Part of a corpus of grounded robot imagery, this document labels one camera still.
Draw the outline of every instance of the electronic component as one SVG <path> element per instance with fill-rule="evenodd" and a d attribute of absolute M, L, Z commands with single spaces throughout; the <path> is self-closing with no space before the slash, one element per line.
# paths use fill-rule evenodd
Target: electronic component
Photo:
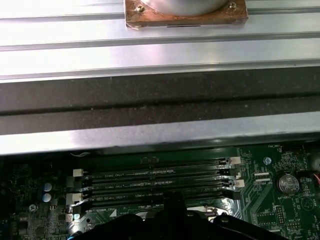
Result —
<path fill-rule="evenodd" d="M 52 199 L 52 196 L 50 193 L 45 193 L 43 196 L 42 196 L 42 201 L 44 201 L 45 203 L 48 203 L 50 202 Z"/>
<path fill-rule="evenodd" d="M 28 234 L 28 222 L 27 221 L 20 221 L 18 223 L 18 231 L 19 236 L 23 237 Z"/>
<path fill-rule="evenodd" d="M 45 192 L 50 192 L 52 190 L 53 186 L 50 182 L 46 182 L 44 185 L 43 185 L 43 191 Z"/>
<path fill-rule="evenodd" d="M 293 196 L 300 190 L 298 179 L 292 174 L 284 173 L 277 177 L 276 185 L 283 195 Z"/>

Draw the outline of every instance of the capacitor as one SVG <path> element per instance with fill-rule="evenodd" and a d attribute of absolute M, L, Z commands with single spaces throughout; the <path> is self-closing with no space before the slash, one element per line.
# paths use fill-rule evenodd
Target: capacitor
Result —
<path fill-rule="evenodd" d="M 50 182 L 46 182 L 44 185 L 43 185 L 43 191 L 45 192 L 50 192 L 52 190 L 53 186 Z"/>
<path fill-rule="evenodd" d="M 43 196 L 42 196 L 42 201 L 44 201 L 45 203 L 48 203 L 50 202 L 52 199 L 52 196 L 50 193 L 45 193 Z"/>

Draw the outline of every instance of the screw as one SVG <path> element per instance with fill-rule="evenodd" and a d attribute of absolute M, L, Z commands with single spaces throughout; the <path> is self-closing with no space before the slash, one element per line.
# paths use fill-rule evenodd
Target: screw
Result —
<path fill-rule="evenodd" d="M 145 10 L 145 7 L 140 5 L 140 6 L 137 6 L 135 10 L 136 10 L 137 12 L 142 13 L 142 12 Z"/>
<path fill-rule="evenodd" d="M 229 4 L 229 8 L 230 8 L 230 9 L 236 9 L 236 8 L 237 8 L 237 4 L 232 1 L 232 2 L 230 2 L 230 4 Z"/>
<path fill-rule="evenodd" d="M 37 206 L 35 205 L 35 204 L 31 204 L 30 206 L 29 206 L 29 211 L 30 212 L 35 212 L 37 210 Z"/>
<path fill-rule="evenodd" d="M 226 217 L 226 216 L 222 216 L 220 218 L 220 221 L 223 222 L 223 223 L 228 223 L 229 222 L 229 219 Z"/>
<path fill-rule="evenodd" d="M 266 156 L 264 159 L 263 159 L 263 162 L 265 165 L 269 165 L 272 163 L 272 160 L 270 157 Z"/>

